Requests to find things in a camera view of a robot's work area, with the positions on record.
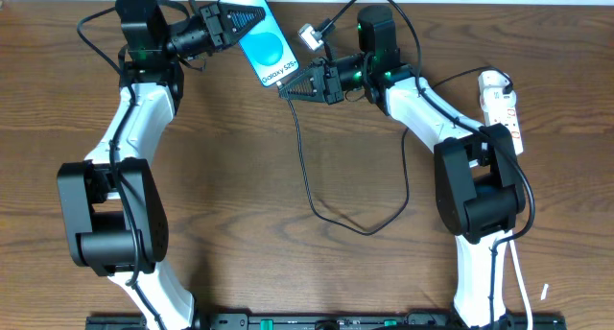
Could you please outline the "blue Samsung Galaxy smartphone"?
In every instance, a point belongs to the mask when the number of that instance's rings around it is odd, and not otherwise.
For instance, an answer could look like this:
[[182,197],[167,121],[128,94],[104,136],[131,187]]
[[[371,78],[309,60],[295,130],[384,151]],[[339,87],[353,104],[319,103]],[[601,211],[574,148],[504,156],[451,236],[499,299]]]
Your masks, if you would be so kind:
[[281,31],[267,0],[220,0],[225,4],[257,6],[265,18],[239,41],[260,83],[269,87],[299,68],[297,58]]

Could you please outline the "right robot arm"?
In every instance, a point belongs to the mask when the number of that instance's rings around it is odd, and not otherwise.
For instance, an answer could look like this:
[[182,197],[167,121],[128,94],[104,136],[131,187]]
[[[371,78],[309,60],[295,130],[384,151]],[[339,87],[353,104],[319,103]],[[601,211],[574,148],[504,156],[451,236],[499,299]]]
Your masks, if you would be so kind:
[[404,125],[433,154],[436,206],[457,248],[456,324],[464,329],[509,329],[503,301],[507,249],[531,229],[535,199],[517,161],[513,135],[502,123],[482,124],[443,100],[422,76],[422,64],[401,59],[394,2],[358,12],[360,51],[331,53],[280,85],[280,98],[333,105],[349,91]]

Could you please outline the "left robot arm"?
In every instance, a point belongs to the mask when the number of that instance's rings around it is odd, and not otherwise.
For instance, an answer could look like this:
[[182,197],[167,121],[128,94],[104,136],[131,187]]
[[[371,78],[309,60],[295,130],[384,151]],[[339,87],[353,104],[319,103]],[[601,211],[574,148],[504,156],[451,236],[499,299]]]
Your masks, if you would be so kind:
[[271,17],[266,0],[195,1],[169,23],[168,0],[116,0],[125,45],[111,62],[120,104],[105,135],[57,174],[70,255],[120,286],[144,329],[206,329],[210,319],[178,281],[166,254],[167,217],[151,164],[175,118],[192,59],[220,53]]

